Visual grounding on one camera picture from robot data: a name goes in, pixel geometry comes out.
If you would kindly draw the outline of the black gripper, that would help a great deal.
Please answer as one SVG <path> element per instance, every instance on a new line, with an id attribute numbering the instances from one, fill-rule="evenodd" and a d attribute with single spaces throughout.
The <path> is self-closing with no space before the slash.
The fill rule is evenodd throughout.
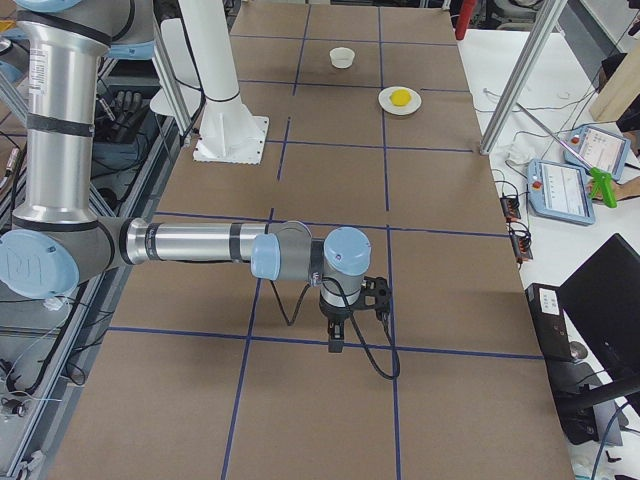
<path id="1" fill-rule="evenodd" d="M 352 319 L 353 312 L 349 307 L 337 307 L 324 299 L 320 300 L 319 306 L 327 319 L 328 351 L 341 353 L 344 348 L 345 323 Z"/>

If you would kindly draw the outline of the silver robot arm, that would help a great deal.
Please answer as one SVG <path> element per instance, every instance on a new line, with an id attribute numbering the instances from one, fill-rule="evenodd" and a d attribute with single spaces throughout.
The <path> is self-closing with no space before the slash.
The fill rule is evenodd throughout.
<path id="1" fill-rule="evenodd" d="M 99 61 L 111 50 L 153 54 L 152 3 L 22 1 L 18 24 L 30 42 L 27 179 L 1 239 L 2 281 L 22 296 L 47 299 L 146 261 L 246 263 L 261 279 L 319 287 L 328 348 L 341 351 L 370 264 L 360 230 L 341 227 L 316 239 L 299 222 L 148 223 L 90 210 Z"/>

